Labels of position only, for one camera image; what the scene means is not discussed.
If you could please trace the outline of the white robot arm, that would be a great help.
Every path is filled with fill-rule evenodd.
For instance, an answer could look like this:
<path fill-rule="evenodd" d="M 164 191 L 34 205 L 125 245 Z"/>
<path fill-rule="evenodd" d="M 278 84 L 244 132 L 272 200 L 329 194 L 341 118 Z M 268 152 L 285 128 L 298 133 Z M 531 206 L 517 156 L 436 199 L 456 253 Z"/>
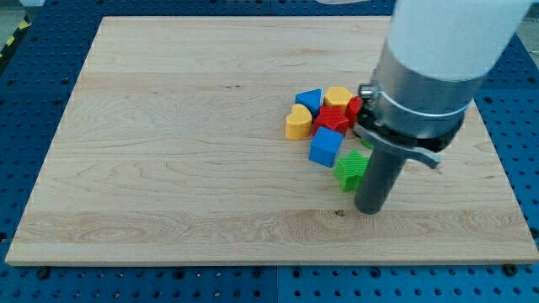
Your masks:
<path fill-rule="evenodd" d="M 398 1 L 354 132 L 374 146 L 355 206 L 382 209 L 403 164 L 435 168 L 530 0 Z"/>

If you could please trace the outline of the green block behind arm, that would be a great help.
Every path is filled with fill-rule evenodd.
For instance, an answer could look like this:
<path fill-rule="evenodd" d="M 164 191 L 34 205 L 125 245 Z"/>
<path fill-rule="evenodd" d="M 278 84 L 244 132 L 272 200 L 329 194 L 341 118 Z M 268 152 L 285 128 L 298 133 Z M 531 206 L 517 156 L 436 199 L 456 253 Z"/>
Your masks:
<path fill-rule="evenodd" d="M 369 150 L 373 150 L 373 149 L 374 149 L 374 145 L 373 145 L 372 143 L 370 143 L 368 140 L 361 139 L 360 142 L 361 142 L 361 144 L 362 144 L 365 148 L 367 148 L 367 149 L 369 149 Z"/>

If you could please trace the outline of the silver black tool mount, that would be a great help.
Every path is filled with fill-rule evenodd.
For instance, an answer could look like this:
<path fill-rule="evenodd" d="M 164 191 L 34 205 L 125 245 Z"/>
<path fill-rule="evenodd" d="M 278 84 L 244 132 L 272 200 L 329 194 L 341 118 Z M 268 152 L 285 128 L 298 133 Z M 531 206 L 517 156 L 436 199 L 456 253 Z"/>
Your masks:
<path fill-rule="evenodd" d="M 400 168 L 406 160 L 435 168 L 461 128 L 484 75 L 448 80 L 416 72 L 388 43 L 371 81 L 359 87 L 364 100 L 354 132 L 374 145 L 375 169 Z"/>

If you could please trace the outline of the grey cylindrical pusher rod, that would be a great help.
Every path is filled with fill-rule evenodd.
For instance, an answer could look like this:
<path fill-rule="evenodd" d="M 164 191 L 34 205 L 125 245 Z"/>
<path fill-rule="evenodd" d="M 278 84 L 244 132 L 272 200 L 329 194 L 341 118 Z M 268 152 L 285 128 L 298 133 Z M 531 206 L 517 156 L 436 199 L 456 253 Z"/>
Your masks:
<path fill-rule="evenodd" d="M 391 192 L 405 159 L 375 148 L 355 195 L 355 206 L 362 213 L 378 213 Z"/>

